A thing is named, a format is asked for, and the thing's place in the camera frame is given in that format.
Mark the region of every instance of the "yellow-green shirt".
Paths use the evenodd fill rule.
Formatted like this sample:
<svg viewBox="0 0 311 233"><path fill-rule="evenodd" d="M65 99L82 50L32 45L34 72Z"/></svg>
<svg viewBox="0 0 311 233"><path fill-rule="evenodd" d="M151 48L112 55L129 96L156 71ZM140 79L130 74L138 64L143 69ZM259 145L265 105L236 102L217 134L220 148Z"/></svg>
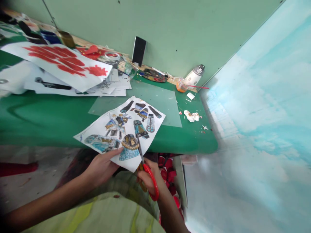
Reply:
<svg viewBox="0 0 311 233"><path fill-rule="evenodd" d="M165 232L157 202L142 191L131 172L118 173L85 199L24 232Z"/></svg>

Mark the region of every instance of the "green tablecloth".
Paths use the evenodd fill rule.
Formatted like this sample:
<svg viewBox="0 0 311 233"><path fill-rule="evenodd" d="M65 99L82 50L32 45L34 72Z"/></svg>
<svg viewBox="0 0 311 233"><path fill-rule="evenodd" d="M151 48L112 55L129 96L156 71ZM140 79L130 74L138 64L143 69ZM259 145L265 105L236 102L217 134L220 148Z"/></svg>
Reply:
<svg viewBox="0 0 311 233"><path fill-rule="evenodd" d="M2 41L0 45L25 41L22 36ZM0 51L0 69L21 61L14 55ZM182 128L162 125L148 151L180 154L213 153L217 141L210 128L208 118L199 94L191 102L186 93L180 93L170 83L155 83L140 76L136 80L175 91L179 110L198 112L202 119L189 122L180 115ZM0 144L55 147L87 147L73 138L88 127L98 116L88 114L97 97L71 97L56 94L35 94L27 91L22 95L11 95L0 99ZM105 98L105 104L114 109L112 98Z"/></svg>

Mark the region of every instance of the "red scissor handle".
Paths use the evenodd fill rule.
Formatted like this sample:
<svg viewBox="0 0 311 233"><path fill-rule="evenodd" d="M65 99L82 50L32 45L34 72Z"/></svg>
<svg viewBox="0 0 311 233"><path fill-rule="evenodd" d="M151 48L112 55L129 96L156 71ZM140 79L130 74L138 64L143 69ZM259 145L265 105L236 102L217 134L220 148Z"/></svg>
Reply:
<svg viewBox="0 0 311 233"><path fill-rule="evenodd" d="M150 195L152 200L157 201L159 199L159 189L158 189L158 185L156 183L156 179L155 179L153 173L151 172L151 170L147 164L144 163L143 167L145 169L145 172L147 172L151 176L153 185L155 186L155 195L152 195L150 192L149 192L149 195Z"/></svg>

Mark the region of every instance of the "scissor blade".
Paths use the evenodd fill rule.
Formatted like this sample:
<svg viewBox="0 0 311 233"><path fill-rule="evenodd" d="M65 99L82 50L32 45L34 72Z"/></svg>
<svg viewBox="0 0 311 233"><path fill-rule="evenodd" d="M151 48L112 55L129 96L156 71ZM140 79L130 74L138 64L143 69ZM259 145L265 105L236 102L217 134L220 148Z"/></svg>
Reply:
<svg viewBox="0 0 311 233"><path fill-rule="evenodd" d="M142 153L142 147L140 145L140 141L139 141L139 136L138 134L136 134L136 139L137 139L137 142L138 142L138 151L139 151L139 154L140 154L140 157L142 159L142 164L144 164L144 157L143 157L143 153Z"/></svg>

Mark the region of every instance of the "orange liquid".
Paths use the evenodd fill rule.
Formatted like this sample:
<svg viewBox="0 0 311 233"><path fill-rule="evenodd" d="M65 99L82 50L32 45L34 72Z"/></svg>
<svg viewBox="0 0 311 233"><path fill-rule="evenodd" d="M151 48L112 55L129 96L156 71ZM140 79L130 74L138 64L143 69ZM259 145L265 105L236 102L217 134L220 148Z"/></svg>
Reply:
<svg viewBox="0 0 311 233"><path fill-rule="evenodd" d="M184 85L182 83L177 83L176 84L176 88L177 88L177 91L181 92L181 93L184 93L188 90L188 86L187 85Z"/></svg>

